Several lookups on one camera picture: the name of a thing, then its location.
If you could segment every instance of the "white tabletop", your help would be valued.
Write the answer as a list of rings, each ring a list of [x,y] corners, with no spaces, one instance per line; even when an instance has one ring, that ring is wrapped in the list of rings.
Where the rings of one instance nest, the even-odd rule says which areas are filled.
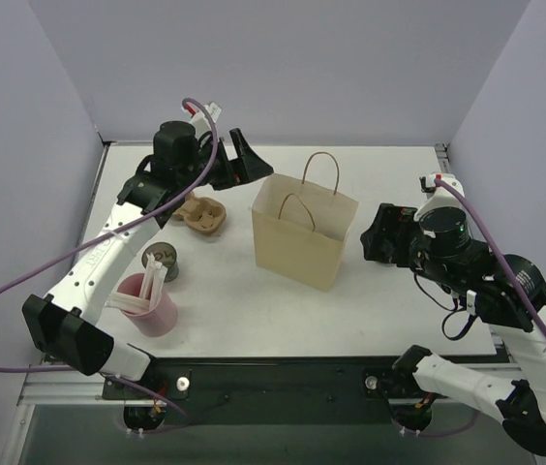
[[[408,270],[363,260],[360,234],[381,202],[420,205],[418,177],[437,171],[432,147],[255,146],[275,172],[300,177],[316,150],[333,153],[341,168],[340,191],[359,201],[336,282],[328,293],[256,267],[250,206],[262,181],[214,192],[197,189],[227,209],[219,235],[204,237],[170,220],[149,243],[165,241],[178,252],[180,272],[166,290],[178,306],[177,326],[148,338],[115,310],[106,310],[99,328],[157,357],[337,357],[397,356],[419,344],[442,355],[491,355],[488,330],[476,323],[469,335],[450,342],[440,332],[445,314],[413,284]],[[229,147],[228,156],[234,157]],[[114,144],[106,156],[85,238],[104,225],[123,183],[150,145]],[[315,160],[308,179],[329,186],[335,179],[327,157]],[[143,271],[140,257],[125,276]],[[444,304],[447,295],[425,283]],[[466,321],[451,322],[456,331]]]

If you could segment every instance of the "bag handle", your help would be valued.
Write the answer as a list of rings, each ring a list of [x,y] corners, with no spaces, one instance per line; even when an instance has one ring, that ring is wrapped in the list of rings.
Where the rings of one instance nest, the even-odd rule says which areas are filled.
[[[333,189],[333,195],[335,196],[338,193],[338,186],[340,185],[340,165],[338,165],[338,161],[329,152],[315,152],[312,155],[310,155],[310,158],[308,158],[308,161],[305,164],[305,170],[303,170],[303,177],[301,178],[301,184],[305,184],[305,176],[308,173],[308,168],[310,167],[310,163],[312,163],[312,159],[320,154],[329,155],[331,157],[331,160],[333,160],[333,163],[335,163],[335,168],[338,171],[338,176],[335,178],[335,189]]]
[[[284,197],[284,201],[282,201],[282,205],[280,206],[280,212],[278,213],[277,215],[277,219],[278,220],[281,220],[282,219],[282,210],[284,210],[284,206],[286,205],[286,201],[288,200],[288,198],[290,198],[291,196],[295,196],[296,199],[298,201],[301,202],[301,204],[303,205],[303,208],[305,208],[305,211],[308,212],[308,215],[310,215],[310,220],[312,220],[312,233],[316,230],[316,223],[314,222],[314,216],[312,215],[312,212],[310,211],[310,209],[307,207],[307,205],[305,203],[303,203],[303,201],[301,200],[301,198],[299,196],[297,196],[296,194],[294,194],[293,192],[291,192],[290,194],[288,194],[287,196]]]

